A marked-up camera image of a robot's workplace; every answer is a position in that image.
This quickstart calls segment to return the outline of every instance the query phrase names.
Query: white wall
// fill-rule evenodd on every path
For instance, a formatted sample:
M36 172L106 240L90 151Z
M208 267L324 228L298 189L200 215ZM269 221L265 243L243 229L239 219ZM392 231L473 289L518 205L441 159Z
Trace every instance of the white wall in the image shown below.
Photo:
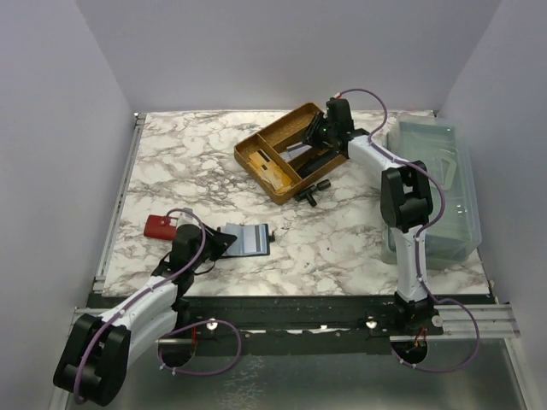
M499 0L77 0L138 111L441 108ZM356 97L355 108L377 108Z
M480 253L515 309L540 388L547 386L546 16L545 0L504 0L441 112L465 127Z
M72 0L0 2L0 56L0 407L42 409L134 118Z

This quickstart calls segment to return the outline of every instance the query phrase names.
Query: metal floor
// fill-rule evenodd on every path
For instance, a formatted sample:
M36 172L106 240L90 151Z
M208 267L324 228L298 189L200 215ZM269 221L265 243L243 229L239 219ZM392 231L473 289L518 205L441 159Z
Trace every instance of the metal floor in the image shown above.
M471 352L473 341L430 342L424 364L450 366ZM194 370L213 370L229 358L196 357ZM150 349L129 369L111 410L525 410L503 339L485 340L477 360L450 374L413 372L392 356L323 354L244 356L212 378L159 371ZM68 408L91 410L92 403Z

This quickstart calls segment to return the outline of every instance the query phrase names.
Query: screw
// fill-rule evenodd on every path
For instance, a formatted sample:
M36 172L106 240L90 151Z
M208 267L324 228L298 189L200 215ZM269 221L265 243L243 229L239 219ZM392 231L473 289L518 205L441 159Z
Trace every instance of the screw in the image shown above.
M443 318L441 318L437 314L431 318L431 323L433 323L433 326L435 326L435 327L442 327L443 322L444 322Z
M218 327L218 323L216 322L209 322L208 324L206 324L207 328L210 330L210 331L213 331L214 329L216 329Z

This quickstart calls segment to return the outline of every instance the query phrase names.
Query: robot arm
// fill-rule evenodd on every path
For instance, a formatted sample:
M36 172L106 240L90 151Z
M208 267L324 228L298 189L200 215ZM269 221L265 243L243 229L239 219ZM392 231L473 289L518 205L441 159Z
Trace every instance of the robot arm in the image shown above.
M363 165L372 175L380 176L380 210L397 247L397 294L406 302L418 302L427 298L425 288L419 282L421 278L427 284L426 271L424 269L421 276L417 272L418 263L421 267L426 265L426 245L425 235L415 237L432 212L429 182L414 169L401 165L403 159L397 158L400 161L397 163L393 154L386 152L387 155L383 155L381 150L368 136L360 136L348 142L347 152L352 161ZM405 186L412 188L410 194L405 194Z
M74 323L54 385L74 392L79 402L108 405L120 391L127 368L155 340L188 325L183 296L193 284L195 270L205 261L219 259L236 239L206 225L203 230L179 226L171 252L140 290L109 311L99 316L86 313Z
M414 166L426 170L421 161L409 163L376 145L364 130L356 130L348 101L332 98L326 103L326 118L318 113L303 134L306 144L329 149L364 166L380 185L380 210L391 228L397 246L397 294L402 305L426 301L427 284L423 225L432 213L432 197L427 177ZM416 239L416 232L422 234Z

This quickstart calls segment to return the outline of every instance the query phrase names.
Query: wooden tray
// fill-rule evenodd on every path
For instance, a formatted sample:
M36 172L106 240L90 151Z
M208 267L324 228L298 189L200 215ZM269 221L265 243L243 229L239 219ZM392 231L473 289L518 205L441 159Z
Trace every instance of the wooden tray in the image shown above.
M338 155L323 167L302 179L297 173L298 168L300 168L308 159L314 155L320 154L322 151L318 149L309 149L290 162L286 162L279 155L279 153L285 151L289 145L296 144L300 141L302 132L309 125L315 114L320 111L321 109L319 107L312 102L308 102L302 107L281 117L256 134L244 139L234 148L233 154L236 161L239 162L256 182L258 182L269 197L272 198L272 201L278 205L282 205L289 201L298 192L301 192L318 179L324 177L345 161L345 158L342 155ZM249 155L253 152L257 152L259 149L263 149L271 160L277 163L279 167L291 177L293 182L292 188L284 194L275 193L272 186L264 182L249 164Z

